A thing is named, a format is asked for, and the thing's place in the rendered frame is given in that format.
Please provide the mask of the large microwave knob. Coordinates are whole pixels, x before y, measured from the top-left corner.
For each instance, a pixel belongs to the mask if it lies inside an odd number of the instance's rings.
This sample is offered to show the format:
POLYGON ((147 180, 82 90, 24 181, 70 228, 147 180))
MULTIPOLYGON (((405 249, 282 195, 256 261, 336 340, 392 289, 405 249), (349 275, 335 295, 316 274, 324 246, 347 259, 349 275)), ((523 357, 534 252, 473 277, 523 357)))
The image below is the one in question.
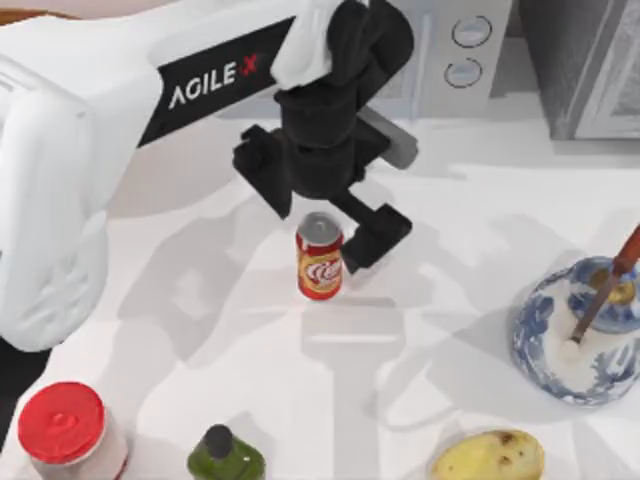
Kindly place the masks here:
POLYGON ((491 36, 493 26, 485 16, 460 19, 452 28, 452 39, 461 48, 476 48, 491 36))

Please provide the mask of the red and yellow can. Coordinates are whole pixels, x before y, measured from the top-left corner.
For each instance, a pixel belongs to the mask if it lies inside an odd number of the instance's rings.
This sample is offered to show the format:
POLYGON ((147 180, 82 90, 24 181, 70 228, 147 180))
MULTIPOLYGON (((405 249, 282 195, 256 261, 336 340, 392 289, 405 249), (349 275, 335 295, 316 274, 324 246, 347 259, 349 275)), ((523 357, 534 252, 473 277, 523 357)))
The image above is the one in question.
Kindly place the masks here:
POLYGON ((342 285, 343 231, 326 212, 310 212, 295 235, 300 292, 312 300, 334 297, 342 285))

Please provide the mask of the pale microwave oven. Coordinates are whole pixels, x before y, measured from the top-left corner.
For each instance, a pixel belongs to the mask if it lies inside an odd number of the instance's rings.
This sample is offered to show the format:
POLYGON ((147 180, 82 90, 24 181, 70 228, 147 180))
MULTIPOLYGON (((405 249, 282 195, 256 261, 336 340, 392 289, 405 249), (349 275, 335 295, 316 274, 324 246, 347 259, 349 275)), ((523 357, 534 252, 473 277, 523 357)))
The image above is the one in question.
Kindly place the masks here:
POLYGON ((381 91, 383 108, 399 118, 475 117, 486 106, 493 86, 512 0, 392 0, 404 13, 415 37, 414 53, 381 91), (460 19, 485 16, 493 26, 490 38, 476 48, 461 48, 452 39, 460 19), (455 89, 444 80, 449 63, 479 61, 481 79, 455 89))

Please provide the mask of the yellow potato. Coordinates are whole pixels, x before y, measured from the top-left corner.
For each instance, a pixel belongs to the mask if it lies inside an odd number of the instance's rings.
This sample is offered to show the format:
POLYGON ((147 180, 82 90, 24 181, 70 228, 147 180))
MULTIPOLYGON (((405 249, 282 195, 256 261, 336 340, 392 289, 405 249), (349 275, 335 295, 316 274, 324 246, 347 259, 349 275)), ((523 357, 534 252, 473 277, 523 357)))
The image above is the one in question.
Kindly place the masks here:
POLYGON ((545 454, 538 440, 517 429, 474 434, 445 450, 428 480, 541 480, 545 454))

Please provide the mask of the green bottle with black cap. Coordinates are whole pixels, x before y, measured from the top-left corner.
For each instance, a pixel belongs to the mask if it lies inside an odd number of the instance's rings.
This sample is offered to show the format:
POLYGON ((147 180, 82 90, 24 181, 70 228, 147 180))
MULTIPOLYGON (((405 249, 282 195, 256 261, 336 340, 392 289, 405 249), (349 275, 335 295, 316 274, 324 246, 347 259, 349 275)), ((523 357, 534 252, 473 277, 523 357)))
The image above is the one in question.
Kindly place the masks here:
POLYGON ((266 480, 264 456, 224 424, 205 432, 186 466, 194 480, 266 480))

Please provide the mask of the white jar with red lid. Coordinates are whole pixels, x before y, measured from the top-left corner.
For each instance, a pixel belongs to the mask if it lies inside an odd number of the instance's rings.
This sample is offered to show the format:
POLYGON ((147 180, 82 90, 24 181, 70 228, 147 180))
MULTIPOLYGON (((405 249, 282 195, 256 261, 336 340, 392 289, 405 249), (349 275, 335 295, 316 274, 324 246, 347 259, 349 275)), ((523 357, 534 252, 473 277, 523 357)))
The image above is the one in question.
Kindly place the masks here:
POLYGON ((18 417, 18 441, 36 480, 120 480, 124 430, 90 386, 63 381, 35 393, 18 417))

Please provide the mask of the wooden cupboard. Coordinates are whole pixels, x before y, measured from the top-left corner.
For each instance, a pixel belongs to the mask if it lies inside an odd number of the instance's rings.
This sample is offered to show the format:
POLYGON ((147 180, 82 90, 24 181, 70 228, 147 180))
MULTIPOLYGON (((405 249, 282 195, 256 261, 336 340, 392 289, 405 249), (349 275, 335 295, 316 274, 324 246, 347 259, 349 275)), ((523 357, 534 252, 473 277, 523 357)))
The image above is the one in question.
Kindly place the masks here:
POLYGON ((77 15, 72 15, 67 12, 51 8, 0 5, 0 26, 41 16, 53 16, 66 20, 80 20, 80 17, 77 15))

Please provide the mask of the blue and white ceramic pot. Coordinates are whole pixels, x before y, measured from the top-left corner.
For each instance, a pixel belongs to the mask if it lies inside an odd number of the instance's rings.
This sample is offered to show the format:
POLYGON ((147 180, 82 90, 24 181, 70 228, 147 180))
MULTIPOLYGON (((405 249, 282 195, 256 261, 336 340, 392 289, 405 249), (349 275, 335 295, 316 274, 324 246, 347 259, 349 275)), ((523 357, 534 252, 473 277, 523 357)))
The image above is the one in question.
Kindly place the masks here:
POLYGON ((640 261, 621 277, 580 344, 568 345, 611 266, 611 258, 592 256, 547 276, 512 326, 516 366, 569 404, 606 405, 640 383, 640 261))

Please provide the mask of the brown-handled metal tool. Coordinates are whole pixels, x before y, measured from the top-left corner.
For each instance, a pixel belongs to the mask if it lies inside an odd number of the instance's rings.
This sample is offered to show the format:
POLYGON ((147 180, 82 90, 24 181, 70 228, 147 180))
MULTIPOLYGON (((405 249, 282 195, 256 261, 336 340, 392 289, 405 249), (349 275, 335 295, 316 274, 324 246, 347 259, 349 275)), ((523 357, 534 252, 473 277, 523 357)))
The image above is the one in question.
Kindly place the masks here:
POLYGON ((594 299, 585 311, 583 317, 578 321, 574 328, 569 341, 579 346, 589 329, 591 323, 596 318, 598 312, 608 299, 611 291, 619 282, 622 275, 629 273, 640 259, 640 224, 638 224, 619 253, 612 261, 611 272, 606 277, 602 286, 597 290, 594 299))

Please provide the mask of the small microwave knob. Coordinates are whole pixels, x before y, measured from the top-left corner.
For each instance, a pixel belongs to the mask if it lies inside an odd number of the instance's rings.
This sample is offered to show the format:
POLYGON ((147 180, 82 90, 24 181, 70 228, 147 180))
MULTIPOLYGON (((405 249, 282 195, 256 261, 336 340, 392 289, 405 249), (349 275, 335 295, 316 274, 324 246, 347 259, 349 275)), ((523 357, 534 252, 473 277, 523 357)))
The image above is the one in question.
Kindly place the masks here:
POLYGON ((475 85, 483 75, 481 63, 473 58, 452 62, 444 70, 444 80, 455 89, 465 89, 475 85))

